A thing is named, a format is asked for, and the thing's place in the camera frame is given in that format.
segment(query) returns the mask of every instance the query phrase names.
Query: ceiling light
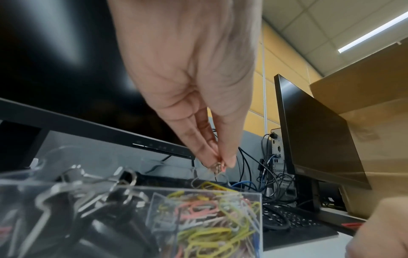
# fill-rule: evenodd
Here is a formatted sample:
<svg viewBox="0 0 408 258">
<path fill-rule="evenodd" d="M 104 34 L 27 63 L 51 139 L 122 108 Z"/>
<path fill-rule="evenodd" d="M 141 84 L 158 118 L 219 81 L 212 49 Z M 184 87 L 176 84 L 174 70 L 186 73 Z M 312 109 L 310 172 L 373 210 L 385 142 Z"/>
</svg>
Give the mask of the ceiling light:
<svg viewBox="0 0 408 258">
<path fill-rule="evenodd" d="M 376 34 L 382 32 L 382 31 L 388 29 L 389 27 L 391 27 L 391 26 L 393 26 L 393 25 L 395 25 L 395 24 L 397 24 L 397 23 L 399 23 L 399 22 L 402 22 L 402 21 L 405 20 L 406 18 L 408 18 L 408 12 L 406 12 L 406 13 L 404 13 L 404 14 L 398 16 L 397 18 L 395 18 L 395 19 L 393 19 L 393 20 L 387 22 L 386 24 L 384 24 L 384 25 L 378 27 L 377 29 L 375 29 L 375 30 L 373 30 L 373 31 L 371 31 L 371 32 L 369 32 L 369 33 L 367 33 L 366 35 L 362 36 L 361 38 L 356 39 L 355 41 L 351 42 L 350 44 L 348 44 L 348 45 L 346 45 L 346 46 L 340 48 L 338 51 L 339 51 L 340 53 L 342 53 L 342 52 L 344 52 L 344 51 L 346 51 L 346 50 L 348 50 L 348 49 L 354 47 L 355 45 L 360 44 L 361 42 L 363 42 L 363 41 L 365 41 L 365 40 L 368 40 L 368 39 L 371 38 L 372 36 L 374 36 L 374 35 L 376 35 Z"/>
</svg>

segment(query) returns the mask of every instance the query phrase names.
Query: black monitor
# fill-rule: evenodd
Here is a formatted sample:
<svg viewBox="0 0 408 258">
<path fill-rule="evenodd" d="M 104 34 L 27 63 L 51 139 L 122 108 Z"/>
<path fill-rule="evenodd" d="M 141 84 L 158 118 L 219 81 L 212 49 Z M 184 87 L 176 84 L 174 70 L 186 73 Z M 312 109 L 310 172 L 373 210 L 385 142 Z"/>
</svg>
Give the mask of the black monitor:
<svg viewBox="0 0 408 258">
<path fill-rule="evenodd" d="M 281 75 L 275 88 L 287 172 L 371 189 L 347 121 Z"/>
<path fill-rule="evenodd" d="M 0 120 L 194 158 L 129 78 L 106 1 L 1 1 L 0 53 Z"/>
</svg>

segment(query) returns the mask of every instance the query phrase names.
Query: brown cardboard box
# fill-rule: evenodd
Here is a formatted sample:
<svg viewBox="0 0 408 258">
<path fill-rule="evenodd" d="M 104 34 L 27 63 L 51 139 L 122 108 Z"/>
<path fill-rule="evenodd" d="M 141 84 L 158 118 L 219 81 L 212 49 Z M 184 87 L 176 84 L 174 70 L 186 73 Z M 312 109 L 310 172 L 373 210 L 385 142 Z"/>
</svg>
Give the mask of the brown cardboard box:
<svg viewBox="0 0 408 258">
<path fill-rule="evenodd" d="M 408 196 L 408 40 L 311 85 L 347 120 L 372 190 L 342 186 L 347 211 L 368 218 L 382 198 Z"/>
</svg>

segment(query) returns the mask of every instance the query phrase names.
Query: black keyboard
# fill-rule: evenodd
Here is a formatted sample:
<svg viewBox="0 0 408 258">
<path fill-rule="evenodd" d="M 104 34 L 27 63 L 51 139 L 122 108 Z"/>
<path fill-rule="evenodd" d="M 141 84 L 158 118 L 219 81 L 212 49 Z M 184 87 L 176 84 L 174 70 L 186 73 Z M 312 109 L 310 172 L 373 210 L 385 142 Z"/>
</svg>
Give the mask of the black keyboard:
<svg viewBox="0 0 408 258">
<path fill-rule="evenodd" d="M 263 205 L 264 251 L 337 236 L 337 231 L 300 215 L 296 208 Z"/>
</svg>

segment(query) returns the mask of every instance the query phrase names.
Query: white desk surface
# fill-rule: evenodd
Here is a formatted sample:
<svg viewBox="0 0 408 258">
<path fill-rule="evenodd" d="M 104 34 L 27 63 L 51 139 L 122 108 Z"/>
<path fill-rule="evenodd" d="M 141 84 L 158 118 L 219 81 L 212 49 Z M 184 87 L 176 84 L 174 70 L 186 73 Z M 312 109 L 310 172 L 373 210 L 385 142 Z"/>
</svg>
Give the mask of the white desk surface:
<svg viewBox="0 0 408 258">
<path fill-rule="evenodd" d="M 345 216 L 346 212 L 322 208 Z M 263 253 L 263 258 L 344 258 L 346 245 L 353 237 L 339 232 L 339 236 L 310 243 L 298 244 Z"/>
</svg>

